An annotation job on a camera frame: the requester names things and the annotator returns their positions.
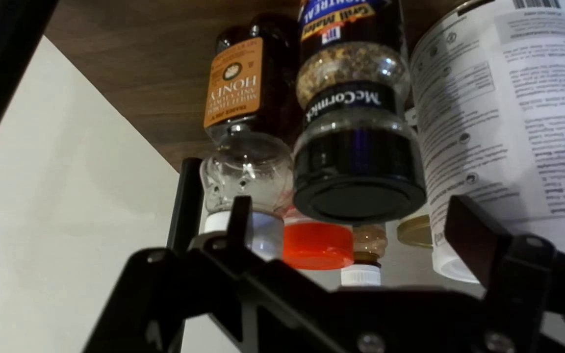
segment mccormick label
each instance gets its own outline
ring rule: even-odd
[[[318,35],[322,45],[342,39],[342,27],[363,17],[373,17],[391,0],[309,0],[301,25],[303,41]]]
[[[383,108],[397,114],[395,92],[375,82],[346,82],[320,92],[307,108],[307,121],[346,108]]]
[[[263,39],[242,41],[210,64],[205,127],[261,108]]]

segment white container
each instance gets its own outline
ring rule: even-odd
[[[565,0],[448,13],[418,41],[413,78],[436,270],[473,280],[444,237],[454,194],[565,251]]]

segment white cap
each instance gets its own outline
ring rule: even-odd
[[[446,239],[438,241],[432,259],[434,259],[434,270],[438,274],[460,282],[479,282],[477,276],[467,268],[467,265],[462,261],[462,257],[454,251],[454,247]]]
[[[205,219],[205,233],[226,231],[230,212],[216,212]],[[248,247],[265,261],[281,257],[283,219],[273,214],[254,212]]]
[[[381,266],[350,265],[342,268],[342,286],[381,286]]]

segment black plastic lid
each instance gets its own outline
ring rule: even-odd
[[[391,221],[426,202],[418,147],[387,129],[309,141],[295,161],[295,206],[336,223]]]

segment dark bottle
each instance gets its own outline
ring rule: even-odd
[[[403,112],[411,78],[399,0],[309,0],[301,23],[297,208],[342,223],[413,214],[426,192]]]
[[[216,145],[242,131],[295,143],[303,125],[295,96],[297,37],[297,21],[277,13],[261,13],[218,35],[205,114],[205,129]]]

